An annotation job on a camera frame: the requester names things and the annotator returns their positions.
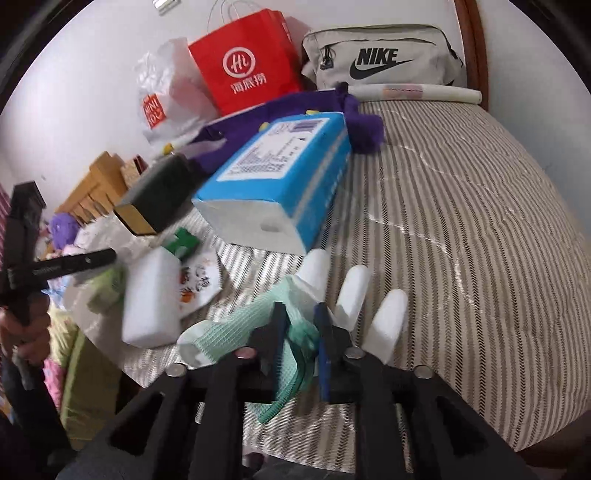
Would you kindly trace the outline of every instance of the blue tissue box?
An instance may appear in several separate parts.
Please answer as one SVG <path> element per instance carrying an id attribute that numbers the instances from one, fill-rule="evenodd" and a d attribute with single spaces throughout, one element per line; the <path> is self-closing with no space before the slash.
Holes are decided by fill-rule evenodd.
<path id="1" fill-rule="evenodd" d="M 350 152 L 342 113 L 281 118 L 236 152 L 193 203 L 228 243 L 305 255 Z"/>

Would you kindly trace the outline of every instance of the white plastic bag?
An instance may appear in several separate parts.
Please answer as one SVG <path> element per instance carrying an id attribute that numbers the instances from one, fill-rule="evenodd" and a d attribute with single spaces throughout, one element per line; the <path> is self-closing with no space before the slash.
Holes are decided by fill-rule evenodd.
<path id="1" fill-rule="evenodd" d="M 162 147 L 180 137 L 195 137 L 218 117 L 186 38 L 175 38 L 156 53 L 148 52 L 135 67 L 138 116 L 144 136 Z"/>

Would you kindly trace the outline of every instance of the pink cloth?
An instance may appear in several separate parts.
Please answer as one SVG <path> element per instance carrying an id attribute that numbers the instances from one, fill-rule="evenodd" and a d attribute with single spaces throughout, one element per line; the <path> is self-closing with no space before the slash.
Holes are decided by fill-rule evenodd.
<path id="1" fill-rule="evenodd" d="M 2 253 L 4 251 L 4 228 L 6 217 L 10 213 L 10 197 L 0 185 L 0 270 L 2 269 Z"/>
<path id="2" fill-rule="evenodd" d="M 57 411 L 61 411 L 61 396 L 64 391 L 64 380 L 66 378 L 66 369 L 50 358 L 46 358 L 43 364 L 43 373 L 45 374 L 45 385 L 49 390 L 49 395 L 56 405 Z"/>

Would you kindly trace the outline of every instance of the nike swoosh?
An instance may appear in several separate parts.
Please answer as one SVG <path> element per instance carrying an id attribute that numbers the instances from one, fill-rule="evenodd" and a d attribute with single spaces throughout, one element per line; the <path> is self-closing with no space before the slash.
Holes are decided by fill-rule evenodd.
<path id="1" fill-rule="evenodd" d="M 377 67 L 374 67 L 372 69 L 367 69 L 367 70 L 359 70 L 357 68 L 357 65 L 355 65 L 355 61 L 353 61 L 353 63 L 351 64 L 351 68 L 349 69 L 349 75 L 351 76 L 351 78 L 353 80 L 363 80 L 363 79 L 366 79 L 367 77 L 371 77 L 372 75 L 375 75 L 376 73 L 383 72 L 384 70 L 391 69 L 392 67 L 395 67 L 396 65 L 402 65 L 403 63 L 406 63 L 409 61 L 412 61 L 412 60 L 395 61 L 392 63 L 387 63 L 386 65 L 379 65 Z"/>

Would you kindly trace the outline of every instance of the white wall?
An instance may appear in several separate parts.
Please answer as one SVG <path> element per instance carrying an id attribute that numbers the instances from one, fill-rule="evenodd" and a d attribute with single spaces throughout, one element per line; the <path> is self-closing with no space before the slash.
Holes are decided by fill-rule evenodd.
<path id="1" fill-rule="evenodd" d="M 552 179 L 591 235 L 591 95 L 552 41 L 508 0 L 478 0 L 490 113 Z"/>
<path id="2" fill-rule="evenodd" d="M 8 195 L 12 194 L 12 188 L 17 184 L 16 177 L 12 172 L 11 166 L 8 164 L 4 156 L 0 153 L 0 185 Z"/>
<path id="3" fill-rule="evenodd" d="M 296 44 L 308 27 L 428 23 L 445 31 L 463 56 L 453 0 L 257 3 L 292 17 Z M 213 0 L 183 0 L 159 17 L 150 0 L 94 0 L 39 55 L 0 116 L 0 153 L 15 175 L 37 181 L 50 210 L 103 150 L 122 158 L 150 156 L 136 118 L 133 66 L 170 38 L 204 35 L 212 5 Z M 214 11 L 212 28 L 220 25 L 219 9 Z"/>

